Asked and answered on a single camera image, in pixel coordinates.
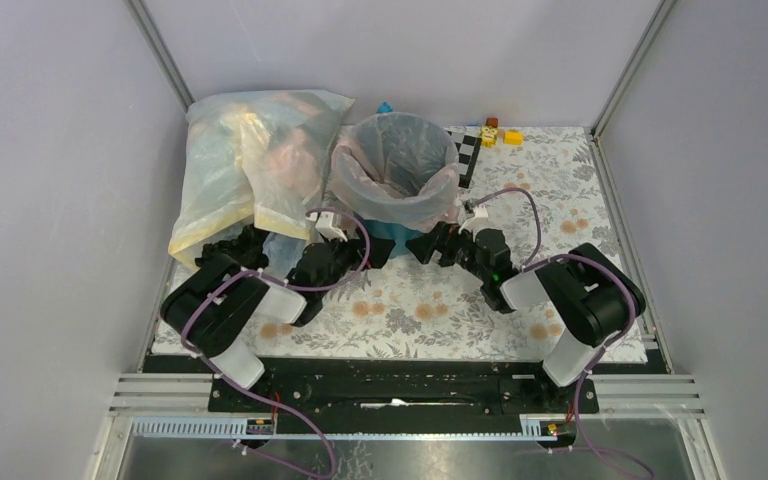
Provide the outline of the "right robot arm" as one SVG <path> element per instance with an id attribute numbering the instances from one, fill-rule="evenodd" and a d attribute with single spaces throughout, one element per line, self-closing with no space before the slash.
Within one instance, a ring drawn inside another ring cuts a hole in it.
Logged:
<path id="1" fill-rule="evenodd" d="M 584 243 L 526 267 L 515 267 L 498 229 L 471 233 L 448 223 L 406 242 L 422 264 L 438 253 L 442 267 L 457 265 L 481 282 L 488 306 L 509 314 L 551 303 L 564 331 L 541 361 L 533 386 L 535 402 L 557 412 L 573 398 L 572 384 L 590 371 L 610 341 L 627 333 L 645 312 L 641 290 L 594 245 Z"/>

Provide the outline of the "pink plastic trash bag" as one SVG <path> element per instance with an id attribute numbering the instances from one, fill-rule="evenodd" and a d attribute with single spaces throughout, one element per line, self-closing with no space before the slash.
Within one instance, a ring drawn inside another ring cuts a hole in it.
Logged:
<path id="1" fill-rule="evenodd" d="M 460 175 L 450 134 L 411 113 L 375 114 L 331 154 L 328 189 L 364 219 L 420 232 L 457 219 Z"/>

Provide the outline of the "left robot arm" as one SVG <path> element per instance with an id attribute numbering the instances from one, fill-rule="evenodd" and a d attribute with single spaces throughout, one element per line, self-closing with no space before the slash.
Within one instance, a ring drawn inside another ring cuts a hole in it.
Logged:
<path id="1" fill-rule="evenodd" d="M 255 269 L 265 265 L 265 254 L 220 244 L 209 248 L 200 269 L 166 297 L 160 318 L 180 335 L 186 350 L 233 384 L 232 398 L 242 408 L 256 411 L 269 401 L 271 387 L 261 377 L 263 362 L 243 338 L 251 318 L 304 326 L 322 310 L 323 297 L 336 283 L 359 269 L 382 268 L 394 247 L 393 240 L 375 237 L 313 243 L 287 280 L 275 282 Z"/>

